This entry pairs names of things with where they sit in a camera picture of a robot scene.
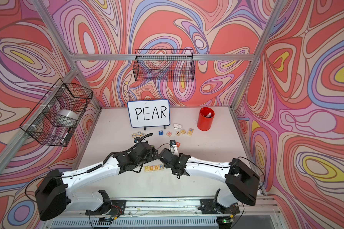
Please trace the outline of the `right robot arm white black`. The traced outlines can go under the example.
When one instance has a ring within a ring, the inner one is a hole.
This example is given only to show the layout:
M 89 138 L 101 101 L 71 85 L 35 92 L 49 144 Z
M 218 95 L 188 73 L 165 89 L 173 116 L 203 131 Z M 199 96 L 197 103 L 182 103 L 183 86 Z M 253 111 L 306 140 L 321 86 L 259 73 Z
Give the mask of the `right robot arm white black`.
M 211 162 L 179 154 L 176 147 L 170 147 L 159 152 L 158 159 L 178 178 L 199 176 L 226 185 L 224 190 L 219 188 L 216 191 L 213 199 L 200 200 L 201 206 L 198 209 L 203 214 L 235 214 L 239 202 L 256 205 L 260 177 L 241 157 L 233 158 L 231 162 Z

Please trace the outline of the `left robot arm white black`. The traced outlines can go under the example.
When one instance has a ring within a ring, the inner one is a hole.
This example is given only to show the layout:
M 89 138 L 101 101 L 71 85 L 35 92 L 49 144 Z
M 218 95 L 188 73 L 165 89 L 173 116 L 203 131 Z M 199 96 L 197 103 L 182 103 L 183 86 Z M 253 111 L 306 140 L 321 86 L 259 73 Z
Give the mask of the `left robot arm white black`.
M 124 172 L 136 172 L 144 164 L 158 158 L 158 150 L 146 140 L 152 134 L 137 137 L 134 145 L 120 152 L 111 152 L 106 158 L 91 166 L 73 171 L 51 170 L 35 191 L 35 199 L 40 220 L 54 219 L 76 204 L 71 196 L 78 189 L 86 187 L 107 177 L 118 176 Z

